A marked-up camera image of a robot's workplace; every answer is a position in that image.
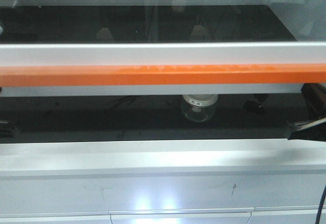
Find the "glass jar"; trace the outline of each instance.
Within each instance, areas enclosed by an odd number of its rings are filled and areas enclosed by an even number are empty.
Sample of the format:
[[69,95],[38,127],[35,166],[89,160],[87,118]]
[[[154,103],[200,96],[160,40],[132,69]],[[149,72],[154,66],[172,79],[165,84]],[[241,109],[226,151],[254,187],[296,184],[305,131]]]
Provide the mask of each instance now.
[[181,111],[187,119],[206,122],[213,117],[218,95],[182,95],[182,97]]

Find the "transparent cover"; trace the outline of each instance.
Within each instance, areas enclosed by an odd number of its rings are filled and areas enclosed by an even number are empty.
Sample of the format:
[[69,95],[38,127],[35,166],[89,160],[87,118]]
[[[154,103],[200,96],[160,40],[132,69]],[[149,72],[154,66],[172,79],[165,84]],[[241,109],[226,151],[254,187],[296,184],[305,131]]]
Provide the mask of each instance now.
[[0,43],[325,40],[326,0],[0,0]]

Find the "white panel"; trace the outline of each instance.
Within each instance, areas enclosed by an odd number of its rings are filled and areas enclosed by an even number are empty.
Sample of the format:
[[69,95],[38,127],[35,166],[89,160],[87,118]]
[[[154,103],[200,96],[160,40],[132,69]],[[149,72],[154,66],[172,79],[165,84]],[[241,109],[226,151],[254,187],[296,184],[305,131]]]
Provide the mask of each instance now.
[[58,216],[0,218],[1,224],[108,224],[110,216]]
[[230,214],[164,214],[164,215],[117,215],[113,224],[246,224],[250,213]]
[[1,66],[325,63],[326,43],[2,44]]
[[[317,210],[253,212],[250,224],[313,224],[316,214]],[[325,223],[326,218],[321,215],[320,224]]]
[[312,206],[324,142],[0,145],[1,214]]

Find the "metal lid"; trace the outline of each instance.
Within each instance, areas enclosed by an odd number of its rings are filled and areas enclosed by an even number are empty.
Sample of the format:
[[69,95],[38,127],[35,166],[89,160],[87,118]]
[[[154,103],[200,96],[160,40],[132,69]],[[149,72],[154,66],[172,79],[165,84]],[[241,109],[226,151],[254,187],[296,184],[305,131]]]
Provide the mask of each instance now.
[[187,103],[196,107],[208,107],[218,100],[217,94],[190,94],[182,95],[182,97]]

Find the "orange beam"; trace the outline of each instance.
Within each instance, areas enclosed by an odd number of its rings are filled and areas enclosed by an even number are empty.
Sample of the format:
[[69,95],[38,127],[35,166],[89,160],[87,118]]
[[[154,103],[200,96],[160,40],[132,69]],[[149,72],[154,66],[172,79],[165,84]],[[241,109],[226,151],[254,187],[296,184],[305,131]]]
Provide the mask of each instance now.
[[326,64],[0,67],[0,87],[326,82]]

